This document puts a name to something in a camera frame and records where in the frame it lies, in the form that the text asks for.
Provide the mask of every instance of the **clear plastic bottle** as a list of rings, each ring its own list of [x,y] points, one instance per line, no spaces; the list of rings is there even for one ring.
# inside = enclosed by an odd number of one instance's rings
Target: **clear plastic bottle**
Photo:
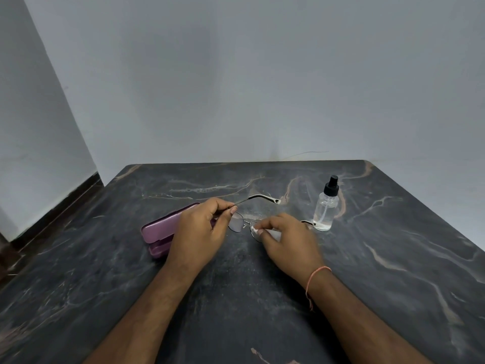
[[[334,217],[337,215],[338,205],[338,177],[333,175],[325,184],[323,193],[318,197],[317,207],[313,215],[313,224],[317,230],[328,231],[332,227]]]

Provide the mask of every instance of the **black marble table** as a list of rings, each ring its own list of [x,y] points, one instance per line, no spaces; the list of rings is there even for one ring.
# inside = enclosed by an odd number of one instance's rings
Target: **black marble table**
[[[248,219],[311,219],[333,174],[342,208],[317,235],[334,274],[436,363],[484,363],[485,253],[365,161],[128,166],[0,292],[0,362],[81,363],[162,265],[142,241],[149,221],[212,196],[255,193],[282,204],[242,203]],[[307,304],[248,229],[228,230],[157,362],[348,362]]]

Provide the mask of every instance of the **eyeglasses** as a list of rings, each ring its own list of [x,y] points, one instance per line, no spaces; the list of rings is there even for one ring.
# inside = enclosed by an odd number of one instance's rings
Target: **eyeglasses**
[[[276,198],[271,198],[270,196],[267,196],[267,195],[263,195],[263,194],[256,194],[256,195],[252,195],[250,197],[247,197],[246,199],[244,200],[241,200],[240,202],[237,202],[235,203],[234,205],[238,205],[238,204],[241,204],[242,202],[245,202],[247,200],[250,200],[250,199],[254,199],[254,198],[263,198],[263,199],[266,199],[270,202],[273,202],[275,204],[280,204],[281,203],[281,199],[276,199]],[[234,231],[234,232],[241,232],[243,231],[243,229],[249,225],[249,226],[254,226],[256,225],[259,221],[261,220],[255,220],[255,221],[251,221],[251,222],[248,222],[245,220],[245,218],[243,217],[242,214],[240,214],[239,212],[235,212],[233,215],[232,215],[232,218],[229,222],[229,228]],[[311,226],[315,226],[315,223],[313,221],[307,221],[307,220],[301,220],[300,222],[303,222],[303,223],[306,223],[306,224],[309,224]],[[259,242],[259,240],[254,236],[253,232],[251,231],[251,235],[252,237]]]

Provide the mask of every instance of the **bottle cap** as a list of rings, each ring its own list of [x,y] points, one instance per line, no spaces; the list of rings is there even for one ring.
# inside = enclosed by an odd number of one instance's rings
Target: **bottle cap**
[[[327,196],[337,196],[338,194],[338,177],[332,175],[330,181],[325,184],[324,194]]]

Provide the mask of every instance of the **orange thread bracelet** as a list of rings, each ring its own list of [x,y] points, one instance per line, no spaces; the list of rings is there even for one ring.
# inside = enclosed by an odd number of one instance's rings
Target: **orange thread bracelet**
[[[311,278],[317,273],[318,271],[321,271],[322,269],[328,269],[332,273],[332,269],[330,267],[327,267],[326,265],[323,265],[322,267],[319,267],[313,271],[313,273],[310,275],[310,278],[308,279],[308,282],[306,283],[306,290],[305,290],[305,296],[310,302],[310,310],[313,312],[313,303],[311,302],[311,299],[308,297],[308,287],[310,286],[310,281]]]

